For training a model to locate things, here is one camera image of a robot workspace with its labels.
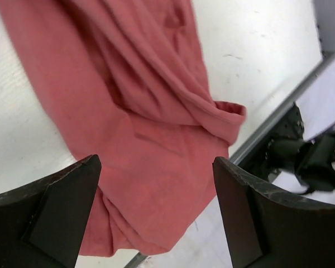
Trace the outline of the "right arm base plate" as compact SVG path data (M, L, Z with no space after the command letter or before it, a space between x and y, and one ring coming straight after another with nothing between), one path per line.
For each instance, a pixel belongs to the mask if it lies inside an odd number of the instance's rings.
M296 152L302 145L303 134L300 110L293 104L270 130L253 141L251 151L239 163L239 167L271 183L283 171L293 174Z

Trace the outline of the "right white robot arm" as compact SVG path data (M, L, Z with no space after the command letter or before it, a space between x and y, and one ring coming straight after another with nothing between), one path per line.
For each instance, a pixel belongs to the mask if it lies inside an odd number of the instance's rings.
M276 136L258 167L262 179L282 189L335 205L335 130L307 141Z

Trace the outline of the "red t shirt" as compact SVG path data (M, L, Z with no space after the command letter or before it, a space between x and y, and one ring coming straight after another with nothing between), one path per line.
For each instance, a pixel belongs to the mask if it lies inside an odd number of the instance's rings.
M209 92L190 1L0 1L30 83L99 186L80 254L170 251L215 197L244 106Z

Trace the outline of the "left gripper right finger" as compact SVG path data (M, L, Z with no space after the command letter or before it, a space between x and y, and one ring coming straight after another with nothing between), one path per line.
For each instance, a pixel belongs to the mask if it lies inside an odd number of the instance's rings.
M335 267L335 205L287 192L223 157L213 176L233 267Z

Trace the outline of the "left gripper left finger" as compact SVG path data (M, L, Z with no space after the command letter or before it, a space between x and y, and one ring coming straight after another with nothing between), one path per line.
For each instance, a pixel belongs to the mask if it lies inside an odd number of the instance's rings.
M0 194L0 267L74 267L101 162L88 156Z

